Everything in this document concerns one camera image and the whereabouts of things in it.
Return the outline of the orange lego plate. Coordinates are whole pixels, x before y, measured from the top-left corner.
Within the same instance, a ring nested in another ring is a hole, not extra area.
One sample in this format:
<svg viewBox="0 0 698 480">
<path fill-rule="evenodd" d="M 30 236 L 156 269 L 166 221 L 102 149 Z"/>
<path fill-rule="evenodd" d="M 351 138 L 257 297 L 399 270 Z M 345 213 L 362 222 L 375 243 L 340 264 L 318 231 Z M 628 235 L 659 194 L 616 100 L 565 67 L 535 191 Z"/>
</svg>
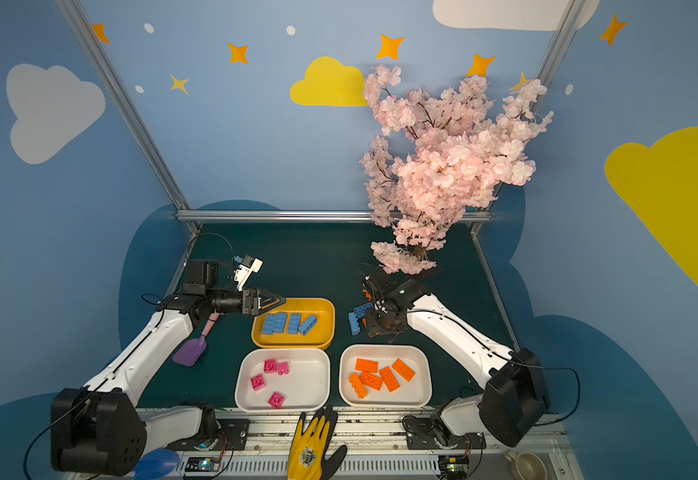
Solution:
<svg viewBox="0 0 698 480">
<path fill-rule="evenodd" d="M 416 375 L 416 372 L 402 359 L 396 359 L 392 364 L 392 369 L 397 372 L 406 382 L 410 382 Z"/>
<path fill-rule="evenodd" d="M 390 367 L 384 367 L 379 370 L 379 375 L 383 380 L 384 385 L 387 387 L 389 392 L 394 392 L 400 388 L 400 384 L 397 381 L 392 369 Z"/>
<path fill-rule="evenodd" d="M 360 372 L 376 374 L 378 372 L 378 362 L 374 360 L 358 358 L 355 363 L 355 369 Z"/>
</svg>

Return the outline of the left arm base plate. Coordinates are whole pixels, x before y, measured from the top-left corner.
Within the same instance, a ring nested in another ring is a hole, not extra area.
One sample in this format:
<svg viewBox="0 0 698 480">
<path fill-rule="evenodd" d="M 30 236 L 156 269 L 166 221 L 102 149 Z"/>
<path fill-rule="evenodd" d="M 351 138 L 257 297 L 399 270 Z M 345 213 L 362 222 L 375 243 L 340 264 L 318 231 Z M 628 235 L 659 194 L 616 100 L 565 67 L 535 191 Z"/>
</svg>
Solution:
<svg viewBox="0 0 698 480">
<path fill-rule="evenodd" d="M 172 451 L 221 452 L 222 450 L 244 451 L 250 420 L 245 418 L 217 419 L 213 433 L 203 433 L 177 440 L 167 446 Z"/>
</svg>

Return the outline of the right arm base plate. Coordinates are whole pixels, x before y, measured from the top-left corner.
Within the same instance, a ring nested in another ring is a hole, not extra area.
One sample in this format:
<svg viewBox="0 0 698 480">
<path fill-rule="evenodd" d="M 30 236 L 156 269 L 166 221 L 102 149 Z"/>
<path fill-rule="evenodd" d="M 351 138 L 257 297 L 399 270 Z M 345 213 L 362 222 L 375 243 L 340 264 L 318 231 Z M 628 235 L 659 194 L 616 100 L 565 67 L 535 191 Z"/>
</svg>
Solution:
<svg viewBox="0 0 698 480">
<path fill-rule="evenodd" d="M 406 415 L 401 419 L 405 441 L 409 450 L 479 450 L 486 447 L 482 433 L 457 436 L 450 433 L 444 423 L 431 418 Z"/>
</svg>

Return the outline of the orange lego brick top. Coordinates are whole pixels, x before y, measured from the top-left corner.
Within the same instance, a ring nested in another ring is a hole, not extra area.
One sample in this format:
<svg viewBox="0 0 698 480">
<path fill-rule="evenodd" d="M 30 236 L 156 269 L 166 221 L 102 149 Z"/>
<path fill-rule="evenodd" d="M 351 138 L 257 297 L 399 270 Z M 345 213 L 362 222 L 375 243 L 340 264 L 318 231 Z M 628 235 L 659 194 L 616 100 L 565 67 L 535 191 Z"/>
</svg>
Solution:
<svg viewBox="0 0 698 480">
<path fill-rule="evenodd" d="M 359 378 L 364 386 L 376 391 L 379 391 L 384 385 L 384 380 L 380 376 L 370 372 L 363 371 L 360 374 Z"/>
</svg>

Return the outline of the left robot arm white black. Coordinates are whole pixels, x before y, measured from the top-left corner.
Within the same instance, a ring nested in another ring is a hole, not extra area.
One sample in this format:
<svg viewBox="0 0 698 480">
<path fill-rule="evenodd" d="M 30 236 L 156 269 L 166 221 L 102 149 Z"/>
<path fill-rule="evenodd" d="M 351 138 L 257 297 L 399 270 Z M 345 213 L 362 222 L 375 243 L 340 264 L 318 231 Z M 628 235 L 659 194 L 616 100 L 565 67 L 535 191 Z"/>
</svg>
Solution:
<svg viewBox="0 0 698 480">
<path fill-rule="evenodd" d="M 146 326 L 84 386 L 62 390 L 51 404 L 50 462 L 59 472 L 124 476 L 141 458 L 183 439 L 216 439 L 216 416 L 207 406 L 174 406 L 149 418 L 137 406 L 146 387 L 173 352 L 182 365 L 200 357 L 223 315 L 257 317 L 285 304 L 285 297 L 248 288 L 262 260 L 245 256 L 230 289 L 209 280 L 187 284 L 162 299 Z"/>
</svg>

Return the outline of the magenta small lego brick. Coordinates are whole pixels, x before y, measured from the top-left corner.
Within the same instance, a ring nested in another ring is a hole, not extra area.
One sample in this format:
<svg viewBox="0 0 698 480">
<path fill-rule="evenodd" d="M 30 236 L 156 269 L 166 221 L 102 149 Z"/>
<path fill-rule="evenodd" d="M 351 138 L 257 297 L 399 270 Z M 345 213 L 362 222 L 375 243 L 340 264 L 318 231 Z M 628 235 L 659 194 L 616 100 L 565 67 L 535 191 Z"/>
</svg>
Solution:
<svg viewBox="0 0 698 480">
<path fill-rule="evenodd" d="M 255 375 L 250 378 L 251 388 L 254 391 L 260 391 L 266 387 L 266 381 L 262 374 Z"/>
</svg>

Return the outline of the blue lego brick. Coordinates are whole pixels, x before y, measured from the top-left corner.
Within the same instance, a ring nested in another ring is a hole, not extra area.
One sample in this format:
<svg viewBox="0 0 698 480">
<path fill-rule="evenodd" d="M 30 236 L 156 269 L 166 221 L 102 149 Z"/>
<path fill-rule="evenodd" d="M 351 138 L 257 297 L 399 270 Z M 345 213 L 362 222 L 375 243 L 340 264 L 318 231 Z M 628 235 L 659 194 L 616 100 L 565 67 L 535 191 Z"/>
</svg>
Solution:
<svg viewBox="0 0 698 480">
<path fill-rule="evenodd" d="M 273 335 L 279 332 L 279 316 L 277 314 L 268 314 L 261 328 L 263 335 Z"/>
<path fill-rule="evenodd" d="M 358 319 L 364 319 L 366 312 L 370 309 L 373 309 L 374 305 L 370 302 L 363 304 L 361 306 L 355 307 L 354 308 L 354 314 Z"/>
<path fill-rule="evenodd" d="M 301 324 L 302 314 L 298 312 L 290 312 L 287 324 L 287 333 L 289 335 L 297 335 L 298 328 Z"/>
<path fill-rule="evenodd" d="M 315 315 L 310 315 L 300 324 L 298 332 L 301 335 L 306 336 L 313 329 L 317 322 L 317 317 Z"/>
<path fill-rule="evenodd" d="M 273 317 L 273 332 L 284 333 L 288 323 L 288 313 L 278 312 Z"/>
</svg>

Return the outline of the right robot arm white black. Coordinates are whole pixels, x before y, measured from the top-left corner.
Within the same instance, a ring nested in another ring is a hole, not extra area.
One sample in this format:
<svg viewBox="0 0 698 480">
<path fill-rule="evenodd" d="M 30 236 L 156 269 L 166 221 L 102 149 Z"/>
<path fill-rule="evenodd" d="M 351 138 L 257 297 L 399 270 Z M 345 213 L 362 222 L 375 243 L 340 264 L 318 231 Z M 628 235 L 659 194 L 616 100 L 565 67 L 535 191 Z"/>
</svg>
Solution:
<svg viewBox="0 0 698 480">
<path fill-rule="evenodd" d="M 415 330 L 455 359 L 481 389 L 432 415 L 433 435 L 441 445 L 487 432 L 515 447 L 545 414 L 547 384 L 530 350 L 514 351 L 479 332 L 412 278 L 399 283 L 379 269 L 364 277 L 363 290 L 372 304 L 365 313 L 370 334 Z"/>
</svg>

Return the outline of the orange lego brick cluster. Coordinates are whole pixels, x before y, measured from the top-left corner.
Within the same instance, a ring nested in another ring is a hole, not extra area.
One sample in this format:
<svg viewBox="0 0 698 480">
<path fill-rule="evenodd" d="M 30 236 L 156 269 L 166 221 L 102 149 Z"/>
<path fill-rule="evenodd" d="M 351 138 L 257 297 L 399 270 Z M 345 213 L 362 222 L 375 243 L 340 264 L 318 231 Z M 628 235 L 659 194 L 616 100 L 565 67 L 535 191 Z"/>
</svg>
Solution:
<svg viewBox="0 0 698 480">
<path fill-rule="evenodd" d="M 349 382 L 359 399 L 364 399 L 368 395 L 368 391 L 365 385 L 363 384 L 360 376 L 356 372 L 350 374 Z"/>
</svg>

